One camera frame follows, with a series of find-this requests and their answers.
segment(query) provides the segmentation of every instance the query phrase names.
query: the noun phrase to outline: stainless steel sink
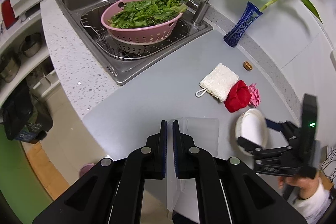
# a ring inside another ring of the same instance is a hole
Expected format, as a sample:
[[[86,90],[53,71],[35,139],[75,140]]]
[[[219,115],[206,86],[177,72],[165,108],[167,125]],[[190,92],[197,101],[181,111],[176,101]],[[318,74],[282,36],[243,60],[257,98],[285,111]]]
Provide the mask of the stainless steel sink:
[[[193,14],[186,11],[172,34],[144,54],[124,52],[102,26],[103,12],[118,0],[56,0],[65,17],[84,44],[114,80],[123,85],[168,54],[212,30],[206,22],[191,24]]]

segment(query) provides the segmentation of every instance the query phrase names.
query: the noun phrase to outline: pink bucket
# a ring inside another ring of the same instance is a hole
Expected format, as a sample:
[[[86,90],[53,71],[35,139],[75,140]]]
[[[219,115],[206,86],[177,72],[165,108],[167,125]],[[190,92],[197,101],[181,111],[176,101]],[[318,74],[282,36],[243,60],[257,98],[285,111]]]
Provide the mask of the pink bucket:
[[[79,175],[78,175],[79,178],[81,178],[82,176],[84,176],[94,166],[95,166],[95,164],[85,164],[85,165],[83,165],[83,167],[79,171]]]
[[[109,34],[118,40],[135,43],[160,42],[166,39],[174,29],[177,20],[182,16],[180,13],[170,21],[155,26],[137,28],[137,29],[119,29],[109,25],[108,19],[124,10],[123,3],[137,0],[120,0],[108,7],[101,16],[101,23],[107,28]]]

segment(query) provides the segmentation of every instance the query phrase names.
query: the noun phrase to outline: wire rack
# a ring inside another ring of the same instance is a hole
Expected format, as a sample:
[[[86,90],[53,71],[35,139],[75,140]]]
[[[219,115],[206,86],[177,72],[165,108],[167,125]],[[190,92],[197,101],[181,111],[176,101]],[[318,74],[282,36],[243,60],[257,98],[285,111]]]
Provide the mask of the wire rack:
[[[103,12],[117,1],[119,0],[105,0],[97,5],[92,6],[90,10],[84,13],[81,17],[81,24],[86,29],[91,38],[106,54],[113,58],[119,60],[137,60],[149,57],[150,55],[153,55],[158,51],[161,51],[164,48],[167,48],[183,39],[190,32],[190,28],[184,22],[184,20],[179,19],[171,35],[167,39],[157,44],[151,45],[152,48],[149,51],[145,51],[141,54],[122,51],[117,45],[116,40],[109,35],[107,29],[101,24],[100,21]]]

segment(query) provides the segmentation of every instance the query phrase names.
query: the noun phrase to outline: flower stem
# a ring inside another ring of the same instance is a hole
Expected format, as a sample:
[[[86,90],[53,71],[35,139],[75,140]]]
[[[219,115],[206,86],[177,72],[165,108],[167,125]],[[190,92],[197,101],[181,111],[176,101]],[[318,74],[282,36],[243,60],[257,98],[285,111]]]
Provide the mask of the flower stem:
[[[260,9],[259,9],[259,11],[263,11],[263,10],[265,10],[268,6],[270,6],[271,4],[273,4],[274,2],[276,2],[276,1],[278,1],[278,0],[270,0],[269,2],[267,2],[263,7],[261,7]]]

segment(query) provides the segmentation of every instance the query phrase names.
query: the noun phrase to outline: pink cloth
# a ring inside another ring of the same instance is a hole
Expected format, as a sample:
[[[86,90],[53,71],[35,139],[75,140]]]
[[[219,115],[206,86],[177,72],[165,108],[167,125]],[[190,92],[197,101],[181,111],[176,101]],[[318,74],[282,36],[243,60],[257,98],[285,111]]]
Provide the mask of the pink cloth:
[[[247,88],[251,94],[250,105],[257,107],[260,104],[260,94],[259,90],[255,88],[255,84],[249,85]]]

